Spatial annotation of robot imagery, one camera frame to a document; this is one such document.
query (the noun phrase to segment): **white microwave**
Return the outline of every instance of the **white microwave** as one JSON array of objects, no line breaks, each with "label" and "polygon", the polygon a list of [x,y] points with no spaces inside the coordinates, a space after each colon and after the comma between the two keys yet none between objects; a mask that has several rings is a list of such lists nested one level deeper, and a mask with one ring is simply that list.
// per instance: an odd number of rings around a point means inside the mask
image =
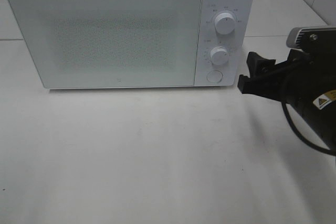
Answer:
[{"label": "white microwave", "polygon": [[45,88],[229,86],[252,0],[8,0]]}]

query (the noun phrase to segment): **white countertop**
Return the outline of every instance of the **white countertop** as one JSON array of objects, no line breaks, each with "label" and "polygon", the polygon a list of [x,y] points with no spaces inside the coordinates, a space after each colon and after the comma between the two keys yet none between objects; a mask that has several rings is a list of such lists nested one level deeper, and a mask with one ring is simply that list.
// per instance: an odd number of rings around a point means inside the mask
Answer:
[{"label": "white countertop", "polygon": [[[291,28],[323,24],[302,0],[254,0],[238,73],[249,51],[283,61]],[[0,223],[334,223],[334,158],[236,83],[46,90],[0,0]]]}]

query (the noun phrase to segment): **microwave door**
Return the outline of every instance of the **microwave door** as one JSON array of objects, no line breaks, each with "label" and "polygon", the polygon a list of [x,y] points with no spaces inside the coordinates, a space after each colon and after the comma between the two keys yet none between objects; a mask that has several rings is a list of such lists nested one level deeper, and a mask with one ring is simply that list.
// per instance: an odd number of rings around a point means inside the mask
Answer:
[{"label": "microwave door", "polygon": [[50,89],[193,86],[201,0],[9,0]]}]

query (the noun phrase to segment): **warning label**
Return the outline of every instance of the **warning label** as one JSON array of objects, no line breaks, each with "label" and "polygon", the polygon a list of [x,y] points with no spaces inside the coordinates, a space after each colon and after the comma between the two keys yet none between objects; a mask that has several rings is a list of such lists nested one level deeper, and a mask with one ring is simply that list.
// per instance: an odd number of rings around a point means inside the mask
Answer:
[{"label": "warning label", "polygon": [[319,110],[322,110],[325,106],[332,103],[333,101],[336,101],[336,90],[331,90],[320,95],[313,101],[313,104]]}]

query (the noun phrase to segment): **white knob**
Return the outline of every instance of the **white knob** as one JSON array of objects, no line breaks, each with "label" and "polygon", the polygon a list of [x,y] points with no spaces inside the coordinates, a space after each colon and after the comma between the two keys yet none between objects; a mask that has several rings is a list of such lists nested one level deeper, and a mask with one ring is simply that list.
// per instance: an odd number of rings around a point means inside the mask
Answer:
[{"label": "white knob", "polygon": [[220,13],[215,18],[215,28],[219,34],[229,34],[235,29],[235,26],[236,18],[231,13]]},{"label": "white knob", "polygon": [[211,62],[214,65],[223,65],[229,60],[229,52],[224,47],[215,47],[210,51]]}]

